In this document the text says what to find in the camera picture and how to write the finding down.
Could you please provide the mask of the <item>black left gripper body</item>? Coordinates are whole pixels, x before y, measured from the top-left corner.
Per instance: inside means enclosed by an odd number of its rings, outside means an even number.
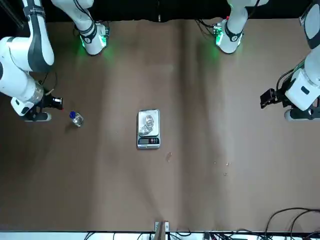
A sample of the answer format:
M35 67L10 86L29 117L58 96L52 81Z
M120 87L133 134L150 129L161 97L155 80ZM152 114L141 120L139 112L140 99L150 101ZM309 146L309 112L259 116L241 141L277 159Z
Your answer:
M291 106L291 101L285 95L288 89L289 87L287 85L277 86L275 89L276 102L281 103L284 108Z

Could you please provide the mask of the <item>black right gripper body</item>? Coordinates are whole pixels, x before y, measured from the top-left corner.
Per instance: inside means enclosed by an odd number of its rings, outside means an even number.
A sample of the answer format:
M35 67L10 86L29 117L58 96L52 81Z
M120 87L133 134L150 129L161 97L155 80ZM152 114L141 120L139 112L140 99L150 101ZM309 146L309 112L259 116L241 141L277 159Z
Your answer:
M53 108L53 96L51 94L44 95L42 99L37 103L37 107L43 108Z

